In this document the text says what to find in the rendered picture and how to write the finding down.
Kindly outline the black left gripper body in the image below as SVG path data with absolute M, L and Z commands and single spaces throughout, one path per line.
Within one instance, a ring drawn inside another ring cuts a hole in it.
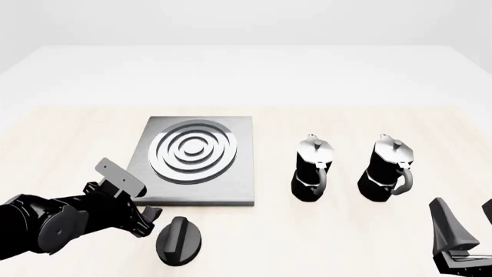
M 153 223 L 146 225 L 142 221 L 141 212 L 135 204 L 130 201 L 128 206 L 128 216 L 124 219 L 121 229 L 130 232 L 135 237 L 147 237 L 151 234 L 153 228 L 155 227 Z

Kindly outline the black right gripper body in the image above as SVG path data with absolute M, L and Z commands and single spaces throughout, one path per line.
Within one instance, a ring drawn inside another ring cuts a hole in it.
M 468 251 L 433 249 L 440 274 L 492 274 L 492 255 L 470 255 Z

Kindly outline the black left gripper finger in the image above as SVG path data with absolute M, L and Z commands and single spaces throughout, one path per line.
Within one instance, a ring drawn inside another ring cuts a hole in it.
M 142 221 L 146 225 L 150 225 L 156 221 L 162 213 L 162 209 L 159 207 L 146 206 L 144 211 L 141 212 Z

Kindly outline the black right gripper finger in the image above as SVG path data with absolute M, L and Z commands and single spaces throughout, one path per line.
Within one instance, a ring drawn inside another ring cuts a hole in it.
M 492 225 L 492 199 L 487 200 L 481 208 L 487 218 L 487 221 Z
M 432 200 L 429 207 L 434 230 L 434 255 L 449 251 L 469 251 L 479 245 L 479 241 L 461 225 L 442 198 Z

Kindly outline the round black stove knob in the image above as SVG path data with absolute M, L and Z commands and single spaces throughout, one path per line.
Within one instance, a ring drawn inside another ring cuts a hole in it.
M 166 265 L 187 265 L 201 250 L 202 237 L 199 228 L 184 216 L 176 216 L 159 233 L 156 252 Z

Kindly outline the flat grey stove plate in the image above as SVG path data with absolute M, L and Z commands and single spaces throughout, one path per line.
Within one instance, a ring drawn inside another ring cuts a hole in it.
M 150 117 L 127 170 L 138 205 L 253 206 L 252 117 Z

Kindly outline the grey plate on black stalk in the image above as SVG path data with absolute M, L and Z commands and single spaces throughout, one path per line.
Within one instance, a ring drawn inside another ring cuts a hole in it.
M 103 158 L 95 170 L 103 179 L 100 182 L 88 182 L 83 188 L 86 195 L 100 192 L 110 198 L 133 202 L 147 192 L 143 182 L 107 158 Z

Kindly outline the black and silver moka pot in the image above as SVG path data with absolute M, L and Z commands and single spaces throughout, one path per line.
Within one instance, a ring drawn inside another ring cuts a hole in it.
M 401 140 L 382 134 L 374 143 L 369 165 L 357 182 L 359 192 L 372 202 L 410 191 L 414 184 L 414 152 Z
M 291 193 L 302 202 L 316 202 L 327 187 L 327 173 L 334 161 L 334 149 L 325 140 L 309 134 L 299 142 L 296 154 Z

